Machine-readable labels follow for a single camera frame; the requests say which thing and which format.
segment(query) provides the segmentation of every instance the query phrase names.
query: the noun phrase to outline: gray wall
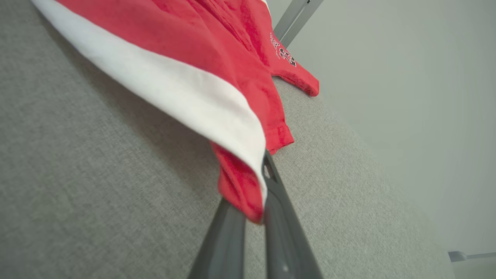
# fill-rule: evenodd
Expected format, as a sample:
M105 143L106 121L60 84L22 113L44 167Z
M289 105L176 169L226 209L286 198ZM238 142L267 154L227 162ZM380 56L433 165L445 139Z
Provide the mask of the gray wall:
M450 250L496 252L496 1L325 0L288 50Z

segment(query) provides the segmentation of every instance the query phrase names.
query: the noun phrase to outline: printed logo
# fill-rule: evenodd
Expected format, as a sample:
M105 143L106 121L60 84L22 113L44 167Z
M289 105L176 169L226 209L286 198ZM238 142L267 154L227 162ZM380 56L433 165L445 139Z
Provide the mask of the printed logo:
M276 50L277 58L279 58L279 56L277 55L277 47L280 46L280 44L274 39L274 37L272 36L272 33L270 33L270 42L272 43L272 45L274 46L274 49Z
M289 64L293 65L296 67L296 61L293 57L291 57L291 55L289 54L289 52L285 51L283 48L280 48L279 49L279 55L282 57L282 58L285 58L288 60Z

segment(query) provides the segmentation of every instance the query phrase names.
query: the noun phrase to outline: white stripe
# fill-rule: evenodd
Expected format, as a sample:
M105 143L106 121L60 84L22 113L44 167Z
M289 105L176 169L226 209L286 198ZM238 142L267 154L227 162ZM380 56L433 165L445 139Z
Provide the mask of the white stripe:
M261 173L265 136L245 97L204 70L147 51L73 13L54 0L32 0L86 58L127 89L243 160Z

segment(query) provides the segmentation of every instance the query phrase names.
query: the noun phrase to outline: clothing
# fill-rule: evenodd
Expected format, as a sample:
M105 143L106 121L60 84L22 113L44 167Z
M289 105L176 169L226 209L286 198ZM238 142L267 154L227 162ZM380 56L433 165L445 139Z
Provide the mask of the clothing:
M294 141L271 75L318 94L272 34L264 2L32 1L96 66L211 140L219 192L261 220L264 150Z

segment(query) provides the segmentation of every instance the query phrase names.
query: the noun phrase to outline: gray fabric surface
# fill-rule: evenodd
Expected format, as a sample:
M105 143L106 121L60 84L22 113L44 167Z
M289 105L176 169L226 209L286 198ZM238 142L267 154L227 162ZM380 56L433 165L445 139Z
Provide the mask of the gray fabric surface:
M185 278L220 196L208 141L0 3L0 278ZM326 278L453 278L431 224L356 136L275 78L296 142L274 160ZM249 224L246 278L265 277Z

